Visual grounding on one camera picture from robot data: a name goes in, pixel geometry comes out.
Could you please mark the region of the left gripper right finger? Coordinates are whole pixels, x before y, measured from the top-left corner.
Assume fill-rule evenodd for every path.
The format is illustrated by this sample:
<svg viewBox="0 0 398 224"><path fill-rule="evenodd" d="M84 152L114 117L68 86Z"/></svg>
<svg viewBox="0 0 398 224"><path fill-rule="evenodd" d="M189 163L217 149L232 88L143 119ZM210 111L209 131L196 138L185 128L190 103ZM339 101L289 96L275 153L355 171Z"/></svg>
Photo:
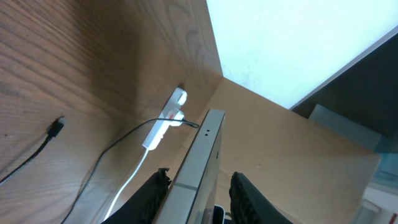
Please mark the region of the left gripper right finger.
<svg viewBox="0 0 398 224"><path fill-rule="evenodd" d="M243 173L232 175L229 196L232 223L292 224Z"/></svg>

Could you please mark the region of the Galaxy S25 Ultra smartphone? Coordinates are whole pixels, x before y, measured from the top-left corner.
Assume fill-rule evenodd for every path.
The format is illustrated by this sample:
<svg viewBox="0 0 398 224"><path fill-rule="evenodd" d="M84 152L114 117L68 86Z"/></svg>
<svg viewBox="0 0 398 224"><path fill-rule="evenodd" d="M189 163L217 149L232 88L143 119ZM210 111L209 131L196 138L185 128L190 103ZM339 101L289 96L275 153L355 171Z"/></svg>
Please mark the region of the Galaxy S25 Ultra smartphone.
<svg viewBox="0 0 398 224"><path fill-rule="evenodd" d="M224 119L224 111L208 110L153 223L213 222Z"/></svg>

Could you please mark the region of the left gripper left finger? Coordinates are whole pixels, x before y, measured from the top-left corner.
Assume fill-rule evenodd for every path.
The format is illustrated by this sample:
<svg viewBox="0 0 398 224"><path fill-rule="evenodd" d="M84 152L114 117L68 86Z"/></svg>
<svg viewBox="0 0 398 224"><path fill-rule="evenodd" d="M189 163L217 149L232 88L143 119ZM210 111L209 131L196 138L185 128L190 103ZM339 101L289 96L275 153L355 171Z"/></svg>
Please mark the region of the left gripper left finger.
<svg viewBox="0 0 398 224"><path fill-rule="evenodd" d="M169 168L159 168L138 191L101 224L151 224L167 195Z"/></svg>

